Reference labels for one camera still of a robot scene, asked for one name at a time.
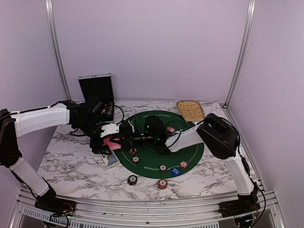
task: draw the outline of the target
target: red poker chip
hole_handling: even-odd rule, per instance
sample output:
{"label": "red poker chip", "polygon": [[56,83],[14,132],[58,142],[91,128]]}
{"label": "red poker chip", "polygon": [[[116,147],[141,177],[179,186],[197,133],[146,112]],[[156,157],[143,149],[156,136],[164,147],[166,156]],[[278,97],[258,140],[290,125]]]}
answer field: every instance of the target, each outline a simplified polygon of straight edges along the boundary
{"label": "red poker chip", "polygon": [[188,168],[188,166],[189,166],[189,164],[188,164],[188,162],[186,162],[186,161],[181,161],[180,162],[180,168],[181,169],[186,169],[186,168]]}
{"label": "red poker chip", "polygon": [[167,132],[173,134],[176,132],[176,129],[174,127],[167,127]]}
{"label": "red poker chip", "polygon": [[134,151],[132,151],[131,149],[129,150],[129,154],[134,155],[138,152],[137,148],[134,148]]}
{"label": "red poker chip", "polygon": [[163,190],[163,189],[167,188],[168,182],[166,180],[164,180],[164,179],[161,179],[161,180],[158,181],[157,185],[158,185],[159,189]]}

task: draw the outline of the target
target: lavender wall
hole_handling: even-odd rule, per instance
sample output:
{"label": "lavender wall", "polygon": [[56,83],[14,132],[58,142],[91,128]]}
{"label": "lavender wall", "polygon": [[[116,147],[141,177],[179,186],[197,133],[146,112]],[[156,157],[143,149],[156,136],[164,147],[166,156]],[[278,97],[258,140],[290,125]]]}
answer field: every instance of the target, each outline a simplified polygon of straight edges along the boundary
{"label": "lavender wall", "polygon": [[[48,30],[45,2],[0,1],[0,109],[10,111],[64,99]],[[54,129],[19,140],[24,157],[38,168]],[[0,167],[0,221],[7,227],[20,184]]]}
{"label": "lavender wall", "polygon": [[231,104],[287,227],[303,227],[304,2],[258,1]]}
{"label": "lavender wall", "polygon": [[116,99],[226,98],[246,0],[54,0],[72,98],[78,76],[115,74]]}

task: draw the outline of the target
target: poker chip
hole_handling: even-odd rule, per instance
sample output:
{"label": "poker chip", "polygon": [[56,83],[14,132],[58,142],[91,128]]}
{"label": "poker chip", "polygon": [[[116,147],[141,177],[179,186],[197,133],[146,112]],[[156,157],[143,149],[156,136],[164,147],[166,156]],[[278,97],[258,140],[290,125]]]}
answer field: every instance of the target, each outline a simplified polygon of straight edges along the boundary
{"label": "poker chip", "polygon": [[141,158],[137,157],[137,156],[134,156],[134,157],[132,157],[131,161],[132,161],[133,164],[137,164],[141,161]]}
{"label": "poker chip", "polygon": [[176,132],[176,129],[174,127],[167,127],[167,132],[173,134]]}
{"label": "poker chip", "polygon": [[160,165],[160,171],[166,172],[168,170],[168,167],[166,165]]}
{"label": "poker chip", "polygon": [[128,178],[128,184],[129,185],[135,185],[137,183],[137,177],[134,176],[134,175],[131,175],[129,178]]}
{"label": "poker chip", "polygon": [[182,170],[188,168],[188,162],[186,162],[186,161],[181,161],[181,162],[180,162],[180,168],[181,168]]}
{"label": "poker chip", "polygon": [[134,148],[134,151],[132,149],[129,150],[129,154],[134,155],[138,152],[137,148]]}
{"label": "poker chip", "polygon": [[174,177],[180,176],[181,175],[181,169],[180,168],[173,168],[173,169],[171,169],[171,174]]}
{"label": "poker chip", "polygon": [[166,187],[168,186],[168,182],[164,179],[161,179],[158,181],[157,185],[159,189],[166,189]]}

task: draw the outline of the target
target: green poker mat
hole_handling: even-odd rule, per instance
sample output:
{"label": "green poker mat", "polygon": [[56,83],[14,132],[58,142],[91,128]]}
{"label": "green poker mat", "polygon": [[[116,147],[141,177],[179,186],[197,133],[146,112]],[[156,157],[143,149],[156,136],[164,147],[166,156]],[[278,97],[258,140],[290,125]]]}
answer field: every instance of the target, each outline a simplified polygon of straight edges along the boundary
{"label": "green poker mat", "polygon": [[[167,111],[147,111],[136,114],[134,117],[131,116],[127,120],[131,120],[131,123],[134,124],[134,118],[136,118],[136,125],[139,132],[144,131],[144,122],[145,118],[149,115],[158,116],[164,124],[170,121],[177,121],[182,129],[186,129],[190,126],[193,126],[193,123],[186,122],[183,117],[179,114],[167,112]],[[180,126],[176,122],[169,123],[167,125],[174,127],[177,131]],[[173,178],[170,170],[174,167],[179,167],[181,161],[188,162],[189,166],[186,169],[181,170],[181,175],[189,172],[193,169],[197,163],[201,160],[204,152],[204,144],[199,143],[187,148],[184,148],[178,152],[172,153],[170,155],[164,156],[158,154],[152,147],[145,148],[146,146],[140,147],[137,146],[138,152],[135,155],[130,155],[126,148],[120,150],[115,150],[115,155],[118,157],[120,163],[126,167],[131,172],[138,174],[143,177],[153,178],[153,179],[168,179]],[[131,162],[132,157],[140,157],[140,162],[133,164]],[[166,172],[161,172],[159,166],[165,164],[168,167]]]}

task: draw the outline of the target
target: open lid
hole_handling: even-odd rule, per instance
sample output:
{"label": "open lid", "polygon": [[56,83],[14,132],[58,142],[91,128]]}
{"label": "open lid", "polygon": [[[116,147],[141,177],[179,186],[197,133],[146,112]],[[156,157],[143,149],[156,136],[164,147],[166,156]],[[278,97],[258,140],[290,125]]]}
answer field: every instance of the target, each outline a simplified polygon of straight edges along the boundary
{"label": "open lid", "polygon": [[85,100],[94,95],[101,101],[113,101],[112,74],[79,76],[78,81]]}

